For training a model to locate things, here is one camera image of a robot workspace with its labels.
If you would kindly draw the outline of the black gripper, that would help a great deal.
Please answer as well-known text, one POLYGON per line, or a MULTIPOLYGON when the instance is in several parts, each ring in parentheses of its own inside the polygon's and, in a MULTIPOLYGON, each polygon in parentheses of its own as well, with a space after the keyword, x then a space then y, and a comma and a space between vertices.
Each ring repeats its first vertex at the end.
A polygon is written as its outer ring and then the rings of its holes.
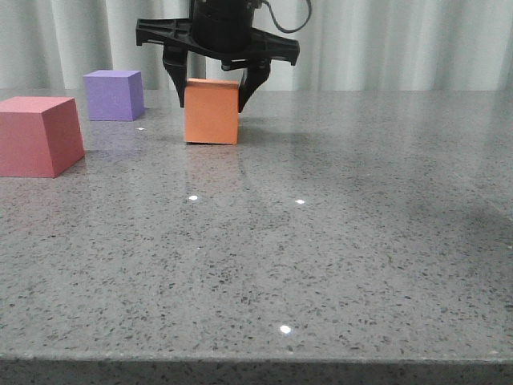
POLYGON ((266 1, 192 1, 189 16, 139 19, 136 44, 163 47, 163 65, 184 107, 190 52, 221 61, 225 71, 245 68, 239 84, 238 112, 269 78, 269 60, 295 65, 299 42, 252 26, 255 10, 266 1))

